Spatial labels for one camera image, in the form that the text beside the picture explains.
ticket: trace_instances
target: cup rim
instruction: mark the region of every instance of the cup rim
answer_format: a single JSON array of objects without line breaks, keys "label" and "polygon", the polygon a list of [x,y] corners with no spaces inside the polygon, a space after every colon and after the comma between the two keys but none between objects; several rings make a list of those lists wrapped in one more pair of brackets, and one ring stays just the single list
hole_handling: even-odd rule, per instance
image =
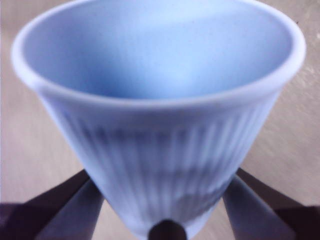
[{"label": "cup rim", "polygon": [[28,65],[23,53],[23,47],[29,33],[41,22],[58,14],[61,11],[71,9],[83,4],[95,2],[95,0],[73,0],[58,5],[40,14],[22,28],[16,36],[12,49],[11,61],[17,76],[31,89],[40,95],[55,96],[65,100],[74,100],[81,103],[91,103],[100,106],[111,106],[116,108],[181,108],[195,107],[198,105],[214,104],[219,108],[234,106],[240,103],[252,102],[262,96],[266,96],[280,89],[288,82],[301,68],[306,56],[306,42],[304,35],[297,24],[281,11],[255,0],[235,0],[258,8],[276,19],[287,30],[291,38],[292,45],[287,58],[274,70],[267,75],[260,77],[239,87],[231,88],[218,93],[205,94],[201,96],[182,97],[177,99],[139,99],[139,98],[120,98],[104,95],[95,95],[66,86],[54,83],[53,81],[41,76]]}]

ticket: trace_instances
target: background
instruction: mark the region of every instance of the background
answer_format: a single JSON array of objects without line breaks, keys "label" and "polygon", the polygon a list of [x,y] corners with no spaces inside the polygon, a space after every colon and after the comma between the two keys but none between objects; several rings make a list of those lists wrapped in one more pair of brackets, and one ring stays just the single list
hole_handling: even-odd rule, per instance
[{"label": "background", "polygon": [[[1,1],[1,202],[24,202],[82,169],[35,93],[13,72],[13,39],[28,21],[67,0]],[[307,42],[242,167],[305,205],[320,205],[320,0],[263,0],[291,17]],[[105,202],[94,240],[133,240]],[[195,240],[232,240],[223,202]]]}]

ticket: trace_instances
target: ribbed cup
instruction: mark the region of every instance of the ribbed cup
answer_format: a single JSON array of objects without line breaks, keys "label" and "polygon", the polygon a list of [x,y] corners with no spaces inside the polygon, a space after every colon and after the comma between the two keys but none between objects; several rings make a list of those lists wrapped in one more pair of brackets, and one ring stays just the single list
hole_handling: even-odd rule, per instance
[{"label": "ribbed cup", "polygon": [[77,0],[24,27],[12,62],[137,237],[171,219],[191,238],[305,50],[253,0]]}]

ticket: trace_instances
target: beige surface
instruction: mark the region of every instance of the beige surface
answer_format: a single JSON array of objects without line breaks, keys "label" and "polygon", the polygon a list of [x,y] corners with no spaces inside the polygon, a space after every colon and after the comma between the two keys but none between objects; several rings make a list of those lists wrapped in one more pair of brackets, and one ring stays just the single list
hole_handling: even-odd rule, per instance
[{"label": "beige surface", "polygon": [[[2,202],[26,201],[82,168],[10,63],[10,48],[18,30],[63,2],[67,1],[1,1]],[[320,1],[264,2],[298,21],[306,37],[307,57],[303,69],[284,89],[242,167],[303,204],[320,204]],[[105,203],[93,239],[135,238]],[[222,202],[195,239],[233,239]]]}]

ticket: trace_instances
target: light blue cup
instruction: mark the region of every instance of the light blue cup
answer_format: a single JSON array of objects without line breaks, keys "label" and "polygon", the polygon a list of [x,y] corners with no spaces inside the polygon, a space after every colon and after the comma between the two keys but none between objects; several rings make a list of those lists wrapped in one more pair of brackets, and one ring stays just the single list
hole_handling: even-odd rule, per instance
[{"label": "light blue cup", "polygon": [[137,237],[172,219],[191,238],[305,51],[253,0],[77,0],[24,27],[12,61]]}]

